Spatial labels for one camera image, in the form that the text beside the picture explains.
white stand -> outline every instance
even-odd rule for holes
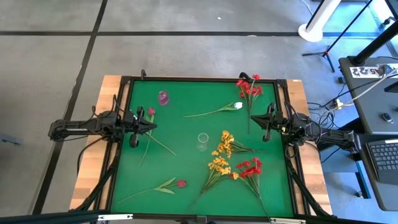
[[[310,23],[303,24],[298,28],[298,34],[306,41],[318,42],[323,37],[323,27],[333,14],[341,0],[324,0],[318,6],[315,14],[310,19]]]

white flower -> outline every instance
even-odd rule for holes
[[[237,110],[239,110],[239,109],[242,108],[242,104],[243,104],[242,102],[234,103],[234,108],[237,109]]]

concrete floor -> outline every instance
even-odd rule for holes
[[[318,3],[308,3],[315,11]],[[3,0],[0,30],[91,31],[100,4],[101,0]],[[341,3],[325,32],[342,31],[362,7],[358,3]],[[310,13],[299,0],[253,0],[249,4],[237,0],[112,0],[108,1],[99,29],[296,32],[309,18]],[[376,23],[366,10],[349,31],[376,30]],[[29,212],[52,145],[47,137],[49,125],[63,115],[88,39],[0,35],[0,131],[24,140],[22,146],[0,144],[0,216]],[[309,43],[300,37],[97,37],[73,119],[89,117],[103,75],[139,75],[142,68],[149,76],[236,77],[244,71],[264,78],[301,79],[307,100],[325,103],[341,89],[336,83],[340,72],[331,73],[321,57],[300,54],[323,51],[333,40]],[[335,67],[340,57],[357,54],[371,41],[341,39],[330,52]],[[374,56],[377,55],[390,53],[382,47]],[[349,107],[337,112],[336,123],[344,125],[357,116],[355,108]],[[76,159],[84,145],[84,140],[65,143],[44,212],[68,209],[76,179]],[[347,167],[351,165],[350,161],[344,162]],[[333,172],[327,163],[324,166],[327,172]],[[335,215],[363,219],[362,214],[368,213],[366,218],[373,221],[383,215],[378,213],[375,202],[369,209],[353,207],[352,213],[346,214],[343,208],[350,203],[364,202],[357,198],[341,200],[349,198],[349,194],[329,184],[327,178],[326,182]],[[382,219],[384,222],[398,217],[396,213],[389,214]]]

